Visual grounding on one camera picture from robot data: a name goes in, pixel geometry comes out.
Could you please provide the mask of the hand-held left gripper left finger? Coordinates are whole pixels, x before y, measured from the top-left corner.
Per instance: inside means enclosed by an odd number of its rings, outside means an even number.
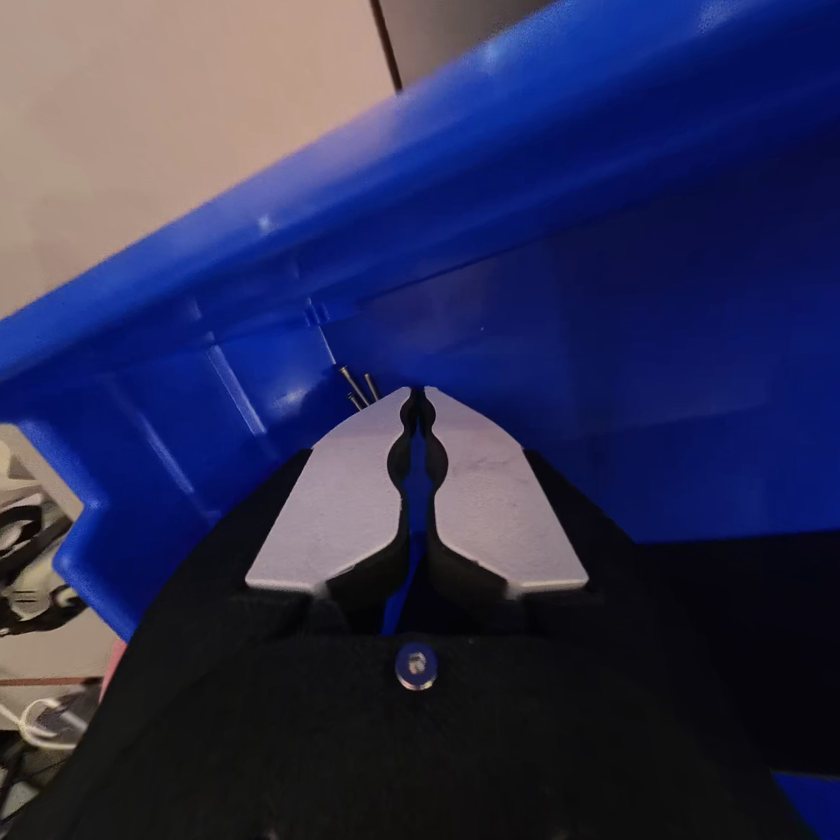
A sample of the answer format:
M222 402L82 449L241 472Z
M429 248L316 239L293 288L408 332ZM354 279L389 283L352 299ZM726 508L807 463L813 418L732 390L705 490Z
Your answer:
M326 433L245 575L249 593L301 596L357 632L392 633L388 602L411 570L414 432L415 391L402 387Z

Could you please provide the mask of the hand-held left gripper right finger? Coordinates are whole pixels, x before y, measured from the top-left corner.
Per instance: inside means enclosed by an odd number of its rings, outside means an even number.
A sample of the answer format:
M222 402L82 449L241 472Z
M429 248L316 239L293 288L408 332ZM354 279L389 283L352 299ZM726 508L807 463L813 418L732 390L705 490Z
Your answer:
M434 631L526 634L543 613L589 606L590 576L519 442L437 387L418 409Z

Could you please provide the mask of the blue plastic bin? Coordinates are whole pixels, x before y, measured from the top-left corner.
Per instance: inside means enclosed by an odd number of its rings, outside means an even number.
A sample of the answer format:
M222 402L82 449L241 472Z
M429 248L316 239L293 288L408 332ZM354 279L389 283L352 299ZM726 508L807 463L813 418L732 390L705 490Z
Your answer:
M128 641L8 837L838 838L838 71L838 2L557 3L3 320ZM415 391L392 633L245 584L344 365ZM427 386L589 606L434 631Z

